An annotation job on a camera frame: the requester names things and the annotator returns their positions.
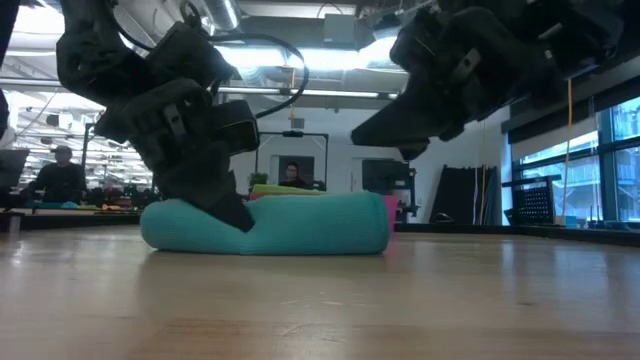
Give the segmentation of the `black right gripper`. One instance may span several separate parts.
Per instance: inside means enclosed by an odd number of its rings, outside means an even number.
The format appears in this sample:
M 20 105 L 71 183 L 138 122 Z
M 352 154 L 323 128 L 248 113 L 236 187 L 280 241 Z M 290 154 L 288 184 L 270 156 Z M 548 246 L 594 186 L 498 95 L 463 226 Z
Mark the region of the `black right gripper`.
M 398 147 L 413 161 L 433 137 L 526 97 L 548 99 L 560 80 L 548 47 L 518 38 L 490 10 L 424 7 L 398 33 L 390 59 L 409 74 L 395 100 L 351 131 L 354 145 Z

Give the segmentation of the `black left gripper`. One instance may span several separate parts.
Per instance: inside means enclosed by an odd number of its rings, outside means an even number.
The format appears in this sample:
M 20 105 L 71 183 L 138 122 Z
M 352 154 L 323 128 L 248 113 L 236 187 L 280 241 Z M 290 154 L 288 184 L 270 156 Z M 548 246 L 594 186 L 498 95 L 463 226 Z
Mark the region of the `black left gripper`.
M 236 192 L 228 146 L 213 138 L 218 124 L 212 93 L 179 78 L 109 105 L 95 132 L 130 143 L 168 198 L 248 232 L 255 222 Z

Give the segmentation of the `green microfiber towel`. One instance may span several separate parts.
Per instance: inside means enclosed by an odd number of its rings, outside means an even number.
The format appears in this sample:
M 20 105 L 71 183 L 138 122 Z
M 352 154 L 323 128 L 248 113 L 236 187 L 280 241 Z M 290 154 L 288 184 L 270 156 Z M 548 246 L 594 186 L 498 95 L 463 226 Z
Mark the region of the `green microfiber towel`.
M 300 194 L 322 194 L 322 191 L 315 189 L 302 189 L 297 187 L 280 186 L 273 184 L 256 184 L 252 188 L 252 193 L 300 193 Z

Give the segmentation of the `blue microfiber towel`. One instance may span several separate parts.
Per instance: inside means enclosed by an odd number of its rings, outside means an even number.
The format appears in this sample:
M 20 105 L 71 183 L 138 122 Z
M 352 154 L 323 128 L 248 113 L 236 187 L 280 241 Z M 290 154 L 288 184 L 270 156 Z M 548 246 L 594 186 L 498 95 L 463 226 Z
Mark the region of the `blue microfiber towel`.
M 141 235 L 165 251 L 328 256 L 382 253 L 392 233 L 376 193 L 264 196 L 246 207 L 255 224 L 243 232 L 181 200 L 156 202 L 141 215 Z

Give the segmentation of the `red plastic basket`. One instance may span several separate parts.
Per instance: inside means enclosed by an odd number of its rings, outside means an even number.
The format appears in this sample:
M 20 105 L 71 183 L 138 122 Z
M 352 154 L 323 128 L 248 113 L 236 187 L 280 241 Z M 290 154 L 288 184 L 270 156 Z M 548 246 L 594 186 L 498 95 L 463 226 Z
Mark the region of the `red plastic basket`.
M 274 192 L 252 192 L 249 194 L 249 200 L 255 201 L 262 197 L 266 196 L 303 196 L 303 193 L 293 193 L 293 192 L 285 192 L 285 193 L 274 193 Z M 387 209 L 387 218 L 389 223 L 389 229 L 391 232 L 394 232 L 395 221 L 396 221 L 396 211 L 398 208 L 396 197 L 393 195 L 383 195 L 384 204 Z

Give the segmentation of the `black equipment cart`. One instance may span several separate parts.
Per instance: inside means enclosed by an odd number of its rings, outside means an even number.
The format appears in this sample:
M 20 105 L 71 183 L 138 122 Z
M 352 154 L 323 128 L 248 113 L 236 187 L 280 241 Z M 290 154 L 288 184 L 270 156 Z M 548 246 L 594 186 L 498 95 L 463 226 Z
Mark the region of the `black equipment cart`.
M 390 159 L 365 159 L 362 161 L 362 188 L 381 195 L 394 195 L 396 191 L 408 195 L 408 201 L 400 200 L 398 209 L 407 218 L 416 217 L 419 206 L 415 193 L 416 170 L 408 162 Z

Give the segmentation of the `dark folded panels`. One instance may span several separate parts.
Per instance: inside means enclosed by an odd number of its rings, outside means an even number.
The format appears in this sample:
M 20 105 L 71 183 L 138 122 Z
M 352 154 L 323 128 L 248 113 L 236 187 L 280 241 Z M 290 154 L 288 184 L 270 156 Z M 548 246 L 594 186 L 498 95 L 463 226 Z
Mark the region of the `dark folded panels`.
M 445 213 L 455 220 L 450 224 L 498 225 L 498 180 L 496 167 L 454 168 L 445 165 L 429 222 L 437 213 Z

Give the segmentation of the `person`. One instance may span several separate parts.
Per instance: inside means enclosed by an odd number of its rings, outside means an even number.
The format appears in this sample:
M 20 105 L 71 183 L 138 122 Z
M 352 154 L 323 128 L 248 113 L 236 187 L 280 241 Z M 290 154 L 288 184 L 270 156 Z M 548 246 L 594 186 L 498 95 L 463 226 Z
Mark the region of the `person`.
M 279 186 L 308 189 L 310 185 L 299 175 L 299 166 L 296 162 L 289 162 L 286 166 L 285 177 L 278 183 Z
M 43 201 L 47 203 L 80 204 L 87 191 L 84 168 L 71 161 L 73 152 L 66 145 L 57 146 L 52 153 L 55 162 L 45 165 L 29 188 L 43 191 Z

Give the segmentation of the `black perforated rack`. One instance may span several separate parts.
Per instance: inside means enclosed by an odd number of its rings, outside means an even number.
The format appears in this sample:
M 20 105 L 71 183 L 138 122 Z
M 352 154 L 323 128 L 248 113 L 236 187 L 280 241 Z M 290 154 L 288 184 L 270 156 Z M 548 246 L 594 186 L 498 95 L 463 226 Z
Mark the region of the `black perforated rack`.
M 555 222 L 553 182 L 560 175 L 541 176 L 504 182 L 512 195 L 512 208 L 504 215 L 511 226 L 552 226 Z

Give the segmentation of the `black background monitor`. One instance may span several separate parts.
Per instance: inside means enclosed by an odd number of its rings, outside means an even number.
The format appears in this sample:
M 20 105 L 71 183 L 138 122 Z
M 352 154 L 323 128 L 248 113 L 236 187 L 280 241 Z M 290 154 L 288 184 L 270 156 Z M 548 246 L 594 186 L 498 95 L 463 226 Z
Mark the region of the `black background monitor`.
M 28 149 L 0 149 L 0 188 L 15 187 L 19 183 Z

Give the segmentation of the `black background rig frame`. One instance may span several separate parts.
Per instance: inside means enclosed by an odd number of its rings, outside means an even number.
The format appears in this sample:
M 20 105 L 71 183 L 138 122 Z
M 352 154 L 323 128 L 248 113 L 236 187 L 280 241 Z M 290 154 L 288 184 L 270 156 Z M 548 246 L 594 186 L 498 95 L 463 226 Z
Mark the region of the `black background rig frame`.
M 86 169 L 88 151 L 89 151 L 89 143 L 93 140 L 95 135 L 92 133 L 93 128 L 95 127 L 95 123 L 86 123 L 85 130 L 83 135 L 83 146 L 81 153 L 81 166 L 83 169 Z
M 270 132 L 270 131 L 260 131 L 258 132 L 258 140 L 260 141 L 260 145 L 258 146 L 258 148 L 254 151 L 254 173 L 257 173 L 259 170 L 259 151 L 261 149 L 262 145 L 265 145 L 268 141 L 262 141 L 261 137 L 263 135 L 265 136 L 269 136 L 270 138 L 273 136 L 280 136 L 283 138 L 304 138 L 304 137 L 322 137 L 325 141 L 325 146 L 323 148 L 324 150 L 324 184 L 327 185 L 327 181 L 328 181 L 328 162 L 329 162 L 329 138 L 330 135 L 326 134 L 326 133 L 305 133 L 302 131 L 296 131 L 296 130 L 287 130 L 287 131 L 281 131 L 281 132 Z

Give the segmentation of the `black aluminium table frame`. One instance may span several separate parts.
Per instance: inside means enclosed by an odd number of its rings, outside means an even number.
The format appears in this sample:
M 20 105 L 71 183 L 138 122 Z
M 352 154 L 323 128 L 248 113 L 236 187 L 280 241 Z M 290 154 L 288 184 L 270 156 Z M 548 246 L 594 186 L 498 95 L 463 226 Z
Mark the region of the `black aluminium table frame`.
M 25 215 L 0 213 L 0 233 L 8 232 L 11 220 L 20 221 L 18 229 L 48 230 L 96 226 L 138 225 L 139 215 Z M 539 226 L 477 226 L 446 224 L 396 224 L 397 233 L 444 233 L 472 235 L 521 235 L 569 240 L 600 245 L 625 246 L 640 249 L 639 232 L 566 229 Z

